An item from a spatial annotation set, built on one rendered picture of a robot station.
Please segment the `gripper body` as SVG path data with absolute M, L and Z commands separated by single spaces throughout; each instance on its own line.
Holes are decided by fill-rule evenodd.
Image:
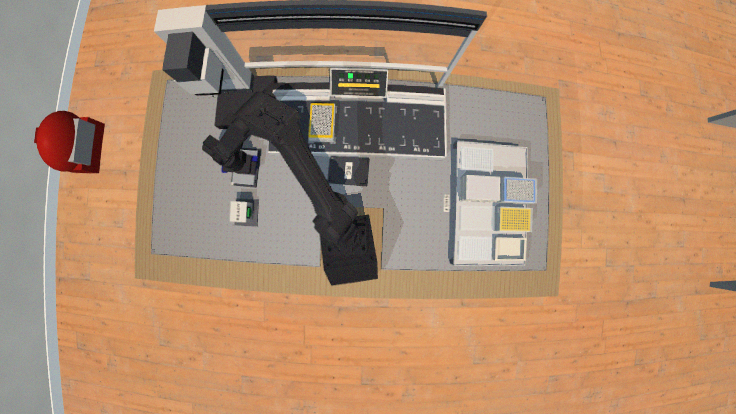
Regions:
M 240 157 L 239 157 L 239 163 L 238 163 L 238 165 L 235 168 L 229 169 L 229 168 L 223 167 L 222 165 L 221 166 L 223 167 L 222 170 L 224 172 L 235 172 L 237 174 L 255 175 L 255 172 L 256 172 L 256 164 L 257 164 L 257 162 L 252 161 L 252 155 L 247 154 L 247 156 L 246 156 L 246 163 L 241 162 L 240 161 Z

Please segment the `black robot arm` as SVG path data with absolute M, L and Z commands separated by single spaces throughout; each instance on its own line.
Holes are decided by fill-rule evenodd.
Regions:
M 314 206 L 317 214 L 313 219 L 314 228 L 328 240 L 327 254 L 364 255 L 367 253 L 366 227 L 355 226 L 357 209 L 346 196 L 333 192 L 302 136 L 300 118 L 296 109 L 277 100 L 271 91 L 257 91 L 233 115 L 229 132 L 226 130 L 220 140 L 209 135 L 202 150 L 219 165 L 233 169 L 239 157 L 246 163 L 247 153 L 240 148 L 250 135 L 272 141 Z

